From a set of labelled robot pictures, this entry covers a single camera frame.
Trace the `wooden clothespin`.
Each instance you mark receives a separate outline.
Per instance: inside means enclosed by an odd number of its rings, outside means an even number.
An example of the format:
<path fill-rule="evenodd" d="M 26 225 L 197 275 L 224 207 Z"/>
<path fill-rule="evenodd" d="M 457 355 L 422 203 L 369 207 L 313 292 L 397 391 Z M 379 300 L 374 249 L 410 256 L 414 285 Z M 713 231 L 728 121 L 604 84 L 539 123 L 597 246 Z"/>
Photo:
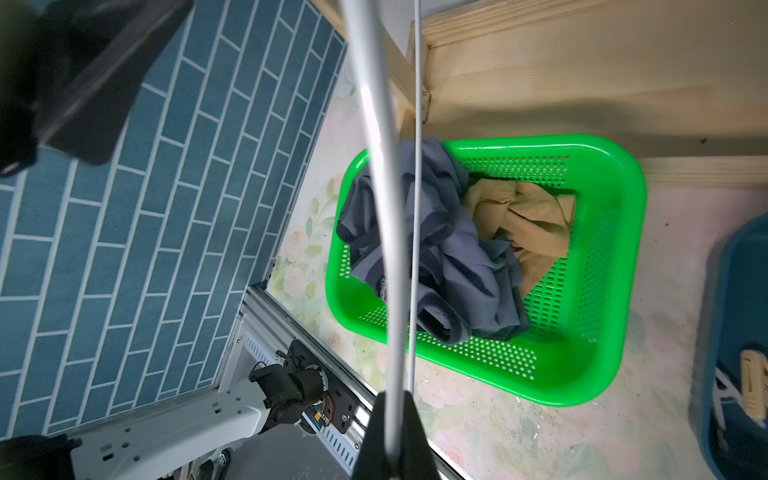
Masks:
<path fill-rule="evenodd" d="M 743 350 L 741 362 L 741 394 L 743 408 L 756 423 L 767 420 L 767 357 L 758 350 Z"/>

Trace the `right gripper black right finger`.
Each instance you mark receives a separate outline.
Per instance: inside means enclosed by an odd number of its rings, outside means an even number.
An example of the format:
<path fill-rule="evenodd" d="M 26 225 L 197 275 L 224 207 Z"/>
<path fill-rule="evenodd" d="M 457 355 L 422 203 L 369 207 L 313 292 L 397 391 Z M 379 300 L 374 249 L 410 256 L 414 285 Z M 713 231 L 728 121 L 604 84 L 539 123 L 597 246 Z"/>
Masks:
<path fill-rule="evenodd" d="M 434 454 L 416 409 L 413 396 L 404 392 L 401 453 L 397 471 L 403 480 L 439 480 Z"/>

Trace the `tan tank top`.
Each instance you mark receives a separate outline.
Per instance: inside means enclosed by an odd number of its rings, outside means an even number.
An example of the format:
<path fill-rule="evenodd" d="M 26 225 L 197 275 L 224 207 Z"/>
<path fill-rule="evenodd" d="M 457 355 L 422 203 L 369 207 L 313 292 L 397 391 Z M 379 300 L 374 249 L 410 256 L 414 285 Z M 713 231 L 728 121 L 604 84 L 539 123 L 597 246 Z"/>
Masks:
<path fill-rule="evenodd" d="M 543 187 L 515 180 L 482 178 L 462 199 L 483 240 L 506 237 L 522 272 L 525 297 L 568 255 L 576 196 L 551 194 Z"/>

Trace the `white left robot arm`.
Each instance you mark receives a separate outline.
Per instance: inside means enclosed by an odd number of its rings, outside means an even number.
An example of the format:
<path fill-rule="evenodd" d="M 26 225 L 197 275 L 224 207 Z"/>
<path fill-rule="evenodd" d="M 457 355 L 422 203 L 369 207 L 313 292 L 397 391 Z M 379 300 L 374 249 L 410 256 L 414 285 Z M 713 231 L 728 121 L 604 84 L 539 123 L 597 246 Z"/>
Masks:
<path fill-rule="evenodd" d="M 199 1 L 106 163 L 34 147 L 2 178 L 1 442 L 31 477 L 156 478 L 261 429 L 218 381 L 345 49 L 307 1 Z"/>

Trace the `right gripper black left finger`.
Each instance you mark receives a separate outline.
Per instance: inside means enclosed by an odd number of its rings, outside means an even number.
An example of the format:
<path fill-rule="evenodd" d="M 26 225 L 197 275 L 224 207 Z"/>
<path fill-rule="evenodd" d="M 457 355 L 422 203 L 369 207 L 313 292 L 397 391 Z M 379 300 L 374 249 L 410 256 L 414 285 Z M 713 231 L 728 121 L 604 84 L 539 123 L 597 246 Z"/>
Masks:
<path fill-rule="evenodd" d="M 379 393 L 354 464 L 351 480 L 388 480 L 390 478 L 384 447 L 385 402 L 386 393 Z"/>

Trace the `white wire hanger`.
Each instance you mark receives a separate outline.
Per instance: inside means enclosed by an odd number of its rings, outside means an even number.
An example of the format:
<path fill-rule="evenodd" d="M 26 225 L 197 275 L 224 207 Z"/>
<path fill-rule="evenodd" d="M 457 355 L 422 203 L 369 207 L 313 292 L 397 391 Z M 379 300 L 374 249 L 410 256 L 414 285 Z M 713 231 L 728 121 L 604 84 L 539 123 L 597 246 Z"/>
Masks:
<path fill-rule="evenodd" d="M 343 1 L 341 9 L 365 119 L 370 174 L 387 280 L 388 370 L 384 451 L 397 470 L 402 452 L 410 280 L 401 186 L 401 161 L 389 92 L 384 30 L 374 1 Z"/>

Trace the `dark grey tank top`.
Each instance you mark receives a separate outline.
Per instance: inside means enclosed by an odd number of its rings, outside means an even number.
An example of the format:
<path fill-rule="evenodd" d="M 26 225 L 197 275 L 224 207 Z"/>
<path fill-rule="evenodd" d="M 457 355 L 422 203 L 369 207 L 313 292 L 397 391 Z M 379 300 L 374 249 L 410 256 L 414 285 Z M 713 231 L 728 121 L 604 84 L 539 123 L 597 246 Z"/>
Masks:
<path fill-rule="evenodd" d="M 468 170 L 435 139 L 426 139 L 422 179 L 415 179 L 412 141 L 401 145 L 406 238 L 420 230 L 417 327 L 446 345 L 473 337 L 507 342 L 529 329 L 523 275 L 503 235 L 480 237 L 462 205 Z"/>

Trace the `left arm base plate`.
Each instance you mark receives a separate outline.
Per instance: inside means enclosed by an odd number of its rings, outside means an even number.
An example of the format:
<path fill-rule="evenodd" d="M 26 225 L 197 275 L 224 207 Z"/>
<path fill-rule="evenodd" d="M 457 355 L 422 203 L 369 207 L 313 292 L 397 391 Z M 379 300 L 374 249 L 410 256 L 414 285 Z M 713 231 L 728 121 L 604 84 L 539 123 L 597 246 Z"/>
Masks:
<path fill-rule="evenodd" d="M 321 407 L 323 425 L 346 433 L 361 406 L 358 396 L 300 340 L 291 342 L 285 366 L 298 378 L 310 404 Z"/>

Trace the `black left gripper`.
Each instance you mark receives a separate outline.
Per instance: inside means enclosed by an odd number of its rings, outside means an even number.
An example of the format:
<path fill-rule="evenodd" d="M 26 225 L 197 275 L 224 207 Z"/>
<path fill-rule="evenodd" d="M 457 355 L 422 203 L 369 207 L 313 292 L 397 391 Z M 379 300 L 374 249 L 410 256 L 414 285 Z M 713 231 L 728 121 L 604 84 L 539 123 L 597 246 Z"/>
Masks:
<path fill-rule="evenodd" d="M 31 167 L 39 147 L 108 163 L 141 83 L 191 1 L 1 4 L 1 174 Z"/>

